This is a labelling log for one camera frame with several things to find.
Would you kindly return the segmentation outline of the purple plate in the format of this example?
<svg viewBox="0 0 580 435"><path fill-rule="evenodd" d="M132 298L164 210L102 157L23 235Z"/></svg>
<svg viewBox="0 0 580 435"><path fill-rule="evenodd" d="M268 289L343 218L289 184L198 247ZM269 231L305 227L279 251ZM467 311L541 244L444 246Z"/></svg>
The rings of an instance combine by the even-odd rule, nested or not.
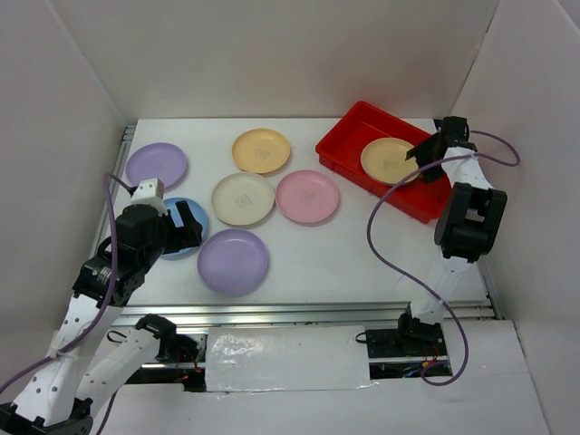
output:
<svg viewBox="0 0 580 435"><path fill-rule="evenodd" d="M226 229L203 244L197 267L198 275L209 289L241 297L252 293L265 278L269 254L264 242L254 233Z"/></svg>
<svg viewBox="0 0 580 435"><path fill-rule="evenodd" d="M159 179L165 189L171 189L181 181L188 167L188 158L180 147L167 142L155 142L129 157L125 175L133 185L146 179Z"/></svg>

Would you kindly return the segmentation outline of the orange plate front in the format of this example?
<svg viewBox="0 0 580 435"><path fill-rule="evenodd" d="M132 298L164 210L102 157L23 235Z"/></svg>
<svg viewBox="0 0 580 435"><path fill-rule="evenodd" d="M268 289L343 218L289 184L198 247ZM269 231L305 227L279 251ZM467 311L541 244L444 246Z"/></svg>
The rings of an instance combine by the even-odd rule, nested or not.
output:
<svg viewBox="0 0 580 435"><path fill-rule="evenodd" d="M362 150L362 169L371 179L394 186L419 168L416 159L407 158L407 152L412 149L413 145L406 140L374 140Z"/></svg>

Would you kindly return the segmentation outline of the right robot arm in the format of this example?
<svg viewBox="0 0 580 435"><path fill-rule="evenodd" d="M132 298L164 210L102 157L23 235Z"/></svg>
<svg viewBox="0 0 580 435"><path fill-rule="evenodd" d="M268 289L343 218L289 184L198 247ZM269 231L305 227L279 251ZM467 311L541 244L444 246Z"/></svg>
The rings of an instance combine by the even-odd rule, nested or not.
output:
<svg viewBox="0 0 580 435"><path fill-rule="evenodd" d="M424 170L422 180L433 183L447 177L451 191L434 231L440 257L424 279L439 296L414 298L400 316L394 342L401 353L438 353L444 305L456 293L459 279L495 243L508 196L487 181L476 153L468 121L455 116L443 118L437 133L407 152Z"/></svg>

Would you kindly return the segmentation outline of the orange plate top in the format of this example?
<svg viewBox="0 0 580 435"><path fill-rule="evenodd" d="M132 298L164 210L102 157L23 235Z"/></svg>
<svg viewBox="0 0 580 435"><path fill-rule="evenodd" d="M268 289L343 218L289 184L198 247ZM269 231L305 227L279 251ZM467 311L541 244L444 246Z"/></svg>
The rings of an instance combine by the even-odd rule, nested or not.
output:
<svg viewBox="0 0 580 435"><path fill-rule="evenodd" d="M232 158L247 172L269 174L281 169L291 155L291 144L280 132L270 129L248 130L232 145Z"/></svg>

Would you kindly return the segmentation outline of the pink plate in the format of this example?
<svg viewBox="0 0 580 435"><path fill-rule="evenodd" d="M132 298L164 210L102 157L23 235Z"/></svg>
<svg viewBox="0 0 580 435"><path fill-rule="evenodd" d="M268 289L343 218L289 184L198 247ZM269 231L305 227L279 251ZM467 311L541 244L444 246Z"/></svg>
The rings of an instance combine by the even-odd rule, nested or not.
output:
<svg viewBox="0 0 580 435"><path fill-rule="evenodd" d="M340 191L319 171L297 170L278 183L275 202L286 218L300 224L318 224L336 211Z"/></svg>

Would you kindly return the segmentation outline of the blue plate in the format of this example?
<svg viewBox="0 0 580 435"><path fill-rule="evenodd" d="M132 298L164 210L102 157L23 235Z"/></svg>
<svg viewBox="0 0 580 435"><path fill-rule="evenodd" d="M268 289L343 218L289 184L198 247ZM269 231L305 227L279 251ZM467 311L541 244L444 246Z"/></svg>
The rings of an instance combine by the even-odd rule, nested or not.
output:
<svg viewBox="0 0 580 435"><path fill-rule="evenodd" d="M182 220L181 215L180 215L178 208L177 208L177 203L180 201L185 201L187 203L188 208L189 208L191 214L193 215L193 218L195 218L196 221L202 226L201 237L202 237L202 241L205 241L206 235L208 232L208 216L207 216L205 209L203 207L201 207L199 205L199 203L196 202L195 200L193 200L191 198L183 198L183 197L166 198L164 200L164 205L165 205L167 211L170 213L170 216L173 220L173 223L175 224L176 227L183 227L184 226L183 220ZM164 260L177 260L177 259L181 259L185 256L188 256L190 254L193 254L193 253L197 252L199 249L200 249L200 246L183 248L183 249L180 249L180 251L177 251L175 253L169 253L169 254L165 253L164 255L161 256L161 258Z"/></svg>

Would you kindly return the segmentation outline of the purple plate front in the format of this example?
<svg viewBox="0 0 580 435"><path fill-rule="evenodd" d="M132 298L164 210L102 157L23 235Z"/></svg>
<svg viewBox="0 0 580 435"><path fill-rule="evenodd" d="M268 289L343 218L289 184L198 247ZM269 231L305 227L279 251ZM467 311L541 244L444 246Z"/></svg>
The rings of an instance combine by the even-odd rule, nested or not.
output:
<svg viewBox="0 0 580 435"><path fill-rule="evenodd" d="M264 242L254 233L226 229L203 244L197 267L198 275L209 289L241 297L252 293L265 278L269 254Z"/></svg>

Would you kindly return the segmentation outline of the cream white plate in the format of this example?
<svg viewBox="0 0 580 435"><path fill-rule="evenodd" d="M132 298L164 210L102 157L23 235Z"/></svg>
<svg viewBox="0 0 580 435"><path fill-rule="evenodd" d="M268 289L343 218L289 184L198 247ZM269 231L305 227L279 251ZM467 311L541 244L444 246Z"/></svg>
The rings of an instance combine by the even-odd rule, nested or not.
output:
<svg viewBox="0 0 580 435"><path fill-rule="evenodd" d="M211 194L216 217L231 226L251 226L264 219L275 204L275 189L264 177L247 172L231 174Z"/></svg>

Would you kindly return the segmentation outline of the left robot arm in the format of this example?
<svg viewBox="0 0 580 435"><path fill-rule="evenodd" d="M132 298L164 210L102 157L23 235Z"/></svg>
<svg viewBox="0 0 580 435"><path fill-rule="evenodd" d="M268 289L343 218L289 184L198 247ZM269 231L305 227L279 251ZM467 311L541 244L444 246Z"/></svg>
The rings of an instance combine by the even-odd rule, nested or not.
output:
<svg viewBox="0 0 580 435"><path fill-rule="evenodd" d="M62 326L46 356L25 372L32 376L17 397L1 406L9 434L87 434L104 403L147 361L194 363L198 344L169 319L147 314L103 360L92 360L132 293L165 253L197 247L203 227L185 201L181 223L151 205L126 207L111 225L73 285Z"/></svg>

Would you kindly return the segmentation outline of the orange plate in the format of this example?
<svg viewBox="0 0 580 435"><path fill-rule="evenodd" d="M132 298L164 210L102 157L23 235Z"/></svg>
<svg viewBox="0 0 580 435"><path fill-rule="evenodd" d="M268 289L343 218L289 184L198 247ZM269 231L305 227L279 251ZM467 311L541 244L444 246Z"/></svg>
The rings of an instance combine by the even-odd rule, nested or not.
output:
<svg viewBox="0 0 580 435"><path fill-rule="evenodd" d="M291 155L291 144L280 132L270 129L248 130L232 145L232 158L247 172L269 174L281 169Z"/></svg>
<svg viewBox="0 0 580 435"><path fill-rule="evenodd" d="M416 159L407 158L407 152L412 149L413 145L406 140L374 140L362 150L362 169L371 179L394 186L419 168Z"/></svg>

